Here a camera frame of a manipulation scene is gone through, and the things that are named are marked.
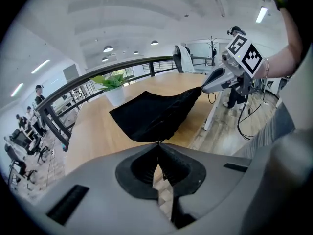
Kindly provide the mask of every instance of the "window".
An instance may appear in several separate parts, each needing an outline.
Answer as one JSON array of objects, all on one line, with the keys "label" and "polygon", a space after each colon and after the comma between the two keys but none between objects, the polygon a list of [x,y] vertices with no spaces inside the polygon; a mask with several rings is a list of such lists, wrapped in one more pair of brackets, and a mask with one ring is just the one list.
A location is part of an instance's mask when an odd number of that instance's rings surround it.
[{"label": "window", "polygon": [[134,71],[132,67],[128,67],[125,69],[126,71],[126,76],[133,76],[134,75]]},{"label": "window", "polygon": [[130,77],[134,77],[134,71],[132,67],[128,67],[125,69],[121,69],[121,70],[117,70],[117,71],[113,71],[111,72],[110,75],[119,75],[119,74],[124,74],[124,78],[130,78]]}]

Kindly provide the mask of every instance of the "table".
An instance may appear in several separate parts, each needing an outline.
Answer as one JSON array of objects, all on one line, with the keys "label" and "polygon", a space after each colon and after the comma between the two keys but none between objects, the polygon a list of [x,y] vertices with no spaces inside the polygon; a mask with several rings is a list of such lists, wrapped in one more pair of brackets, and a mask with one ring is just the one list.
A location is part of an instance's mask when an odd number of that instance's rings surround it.
[{"label": "table", "polygon": [[71,103],[72,101],[73,101],[73,98],[72,98],[72,97],[69,97],[69,98],[65,99],[65,100],[62,102],[62,104],[56,105],[56,106],[53,108],[54,111],[55,111],[55,113],[56,113],[56,114],[59,114],[59,112],[60,112],[61,110],[63,110],[63,108],[64,108],[67,104]]},{"label": "table", "polygon": [[[165,73],[130,84],[123,90],[126,101],[144,91],[171,96],[201,86],[205,78],[205,75],[200,74]],[[212,108],[213,104],[210,104],[208,95],[202,93],[174,136],[164,142],[188,147],[200,131]],[[111,117],[109,111],[112,109],[114,107],[105,96],[81,107],[68,146],[66,174],[96,157],[145,144],[135,142],[126,136]]]}]

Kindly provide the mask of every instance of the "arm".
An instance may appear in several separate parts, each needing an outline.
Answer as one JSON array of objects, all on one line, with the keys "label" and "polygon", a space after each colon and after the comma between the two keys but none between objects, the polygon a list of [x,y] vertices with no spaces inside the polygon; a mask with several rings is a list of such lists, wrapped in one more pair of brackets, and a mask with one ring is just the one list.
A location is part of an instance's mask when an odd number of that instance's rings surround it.
[{"label": "arm", "polygon": [[[297,25],[293,21],[287,9],[280,9],[285,22],[288,45],[277,54],[268,58],[269,71],[268,78],[284,77],[292,75],[297,65],[301,61],[302,42]],[[266,64],[262,64],[254,78],[264,78],[266,76]]]}]

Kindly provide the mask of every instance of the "cable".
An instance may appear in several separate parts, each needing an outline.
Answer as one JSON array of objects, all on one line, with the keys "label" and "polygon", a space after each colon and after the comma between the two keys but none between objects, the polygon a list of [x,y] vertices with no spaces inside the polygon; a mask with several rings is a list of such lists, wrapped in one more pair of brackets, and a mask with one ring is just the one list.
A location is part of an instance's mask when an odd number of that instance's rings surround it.
[{"label": "cable", "polygon": [[210,100],[210,95],[207,95],[207,97],[209,98],[209,102],[211,103],[211,104],[214,104],[215,103],[215,101],[216,101],[216,94],[213,92],[212,94],[214,94],[214,96],[215,96],[215,98],[214,98],[214,102],[212,103],[211,102],[211,100]]},{"label": "cable", "polygon": [[244,107],[243,107],[243,109],[242,109],[241,112],[240,112],[240,115],[239,115],[239,118],[238,118],[238,122],[237,122],[237,129],[238,129],[240,135],[241,135],[245,140],[250,140],[250,138],[248,138],[248,137],[251,137],[251,136],[248,136],[248,135],[243,134],[243,133],[241,132],[239,123],[240,123],[241,116],[242,116],[242,114],[243,114],[243,112],[244,112],[244,110],[245,110],[245,107],[246,107],[246,103],[247,103],[247,101],[248,101],[248,98],[249,98],[249,94],[246,96],[246,101],[245,101]]},{"label": "cable", "polygon": [[240,124],[241,122],[243,122],[244,120],[246,120],[246,119],[247,119],[249,116],[251,116],[253,113],[255,113],[255,112],[261,107],[261,105],[262,105],[262,103],[260,103],[260,105],[258,106],[258,108],[256,108],[250,115],[248,115],[246,118],[244,118],[243,120],[240,121],[241,116],[242,116],[242,114],[243,114],[243,112],[244,112],[244,109],[245,109],[245,107],[246,107],[246,103],[248,102],[248,96],[249,96],[249,95],[246,96],[246,101],[245,101],[244,107],[243,107],[242,111],[240,112],[240,115],[239,115],[239,118],[238,118],[238,122],[237,122],[237,129],[238,129],[240,135],[241,135],[245,140],[250,140],[249,137],[253,137],[253,136],[243,134],[243,133],[241,132],[241,130],[240,130],[239,124]]},{"label": "cable", "polygon": [[243,122],[244,120],[246,120],[249,116],[251,116],[253,113],[255,113],[260,107],[261,107],[261,104],[262,103],[260,103],[260,105],[253,111],[253,112],[251,112],[247,117],[245,117],[243,120],[241,120],[239,123],[241,123],[241,122]]}]

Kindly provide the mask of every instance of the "person sitting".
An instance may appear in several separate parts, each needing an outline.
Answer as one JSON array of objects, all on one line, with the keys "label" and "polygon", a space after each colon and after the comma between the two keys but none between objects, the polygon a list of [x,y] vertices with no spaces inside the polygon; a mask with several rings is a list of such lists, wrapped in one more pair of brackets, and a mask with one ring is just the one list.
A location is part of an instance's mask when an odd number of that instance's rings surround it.
[{"label": "person sitting", "polygon": [[26,163],[25,163],[25,156],[22,152],[15,149],[14,144],[10,140],[10,137],[4,137],[5,145],[4,150],[8,154],[11,160],[14,160],[16,165],[20,167],[20,175],[23,176],[26,172]]},{"label": "person sitting", "polygon": [[29,132],[29,124],[27,122],[27,118],[25,118],[24,116],[21,117],[19,114],[16,114],[16,119],[18,120],[18,124],[19,124],[19,129],[20,130],[24,130],[26,133]]},{"label": "person sitting", "polygon": [[26,118],[28,119],[28,122],[31,124],[31,126],[33,126],[35,128],[37,133],[41,137],[43,137],[45,135],[45,133],[47,132],[47,130],[45,130],[39,126],[37,119],[35,117],[35,114],[31,112],[30,106],[27,107]]}]

